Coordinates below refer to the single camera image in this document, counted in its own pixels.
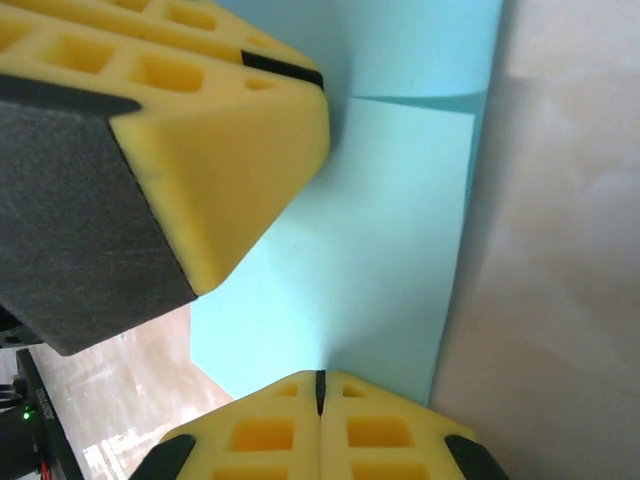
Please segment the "teal paper sheet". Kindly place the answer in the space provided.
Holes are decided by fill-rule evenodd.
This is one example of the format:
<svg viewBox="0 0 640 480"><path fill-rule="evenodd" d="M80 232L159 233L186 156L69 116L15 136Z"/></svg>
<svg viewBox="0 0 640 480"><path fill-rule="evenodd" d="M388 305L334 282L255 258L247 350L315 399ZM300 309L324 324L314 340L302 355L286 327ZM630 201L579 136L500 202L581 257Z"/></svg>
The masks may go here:
<svg viewBox="0 0 640 480"><path fill-rule="evenodd" d="M504 0L217 2L319 65L333 145L193 303L192 361L235 398L326 369L426 403Z"/></svg>

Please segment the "black board with green light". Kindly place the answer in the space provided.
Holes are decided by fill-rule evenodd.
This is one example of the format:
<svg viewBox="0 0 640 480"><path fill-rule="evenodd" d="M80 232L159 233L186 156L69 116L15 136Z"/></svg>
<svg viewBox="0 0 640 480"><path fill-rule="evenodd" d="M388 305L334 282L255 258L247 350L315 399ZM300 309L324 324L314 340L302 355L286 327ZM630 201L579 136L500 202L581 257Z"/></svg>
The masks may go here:
<svg viewBox="0 0 640 480"><path fill-rule="evenodd" d="M50 480L85 480L44 381L28 349L16 352L18 376L26 394L25 422L32 428L38 466L47 465Z"/></svg>

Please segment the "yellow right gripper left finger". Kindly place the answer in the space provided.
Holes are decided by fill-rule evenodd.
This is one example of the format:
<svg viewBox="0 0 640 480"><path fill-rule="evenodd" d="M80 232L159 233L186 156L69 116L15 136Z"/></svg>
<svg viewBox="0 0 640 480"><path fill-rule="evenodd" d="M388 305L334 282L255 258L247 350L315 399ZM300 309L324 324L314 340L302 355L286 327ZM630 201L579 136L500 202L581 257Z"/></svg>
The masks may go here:
<svg viewBox="0 0 640 480"><path fill-rule="evenodd" d="M289 375L170 430L141 480L320 480L316 377Z"/></svg>

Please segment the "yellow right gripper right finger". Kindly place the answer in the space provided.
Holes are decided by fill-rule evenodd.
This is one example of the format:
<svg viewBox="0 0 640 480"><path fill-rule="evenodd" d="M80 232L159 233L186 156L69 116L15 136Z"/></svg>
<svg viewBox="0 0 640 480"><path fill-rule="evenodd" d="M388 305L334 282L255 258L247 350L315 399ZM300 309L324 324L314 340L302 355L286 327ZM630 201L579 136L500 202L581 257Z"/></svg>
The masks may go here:
<svg viewBox="0 0 640 480"><path fill-rule="evenodd" d="M343 372L319 373L320 480L510 480L469 428Z"/></svg>

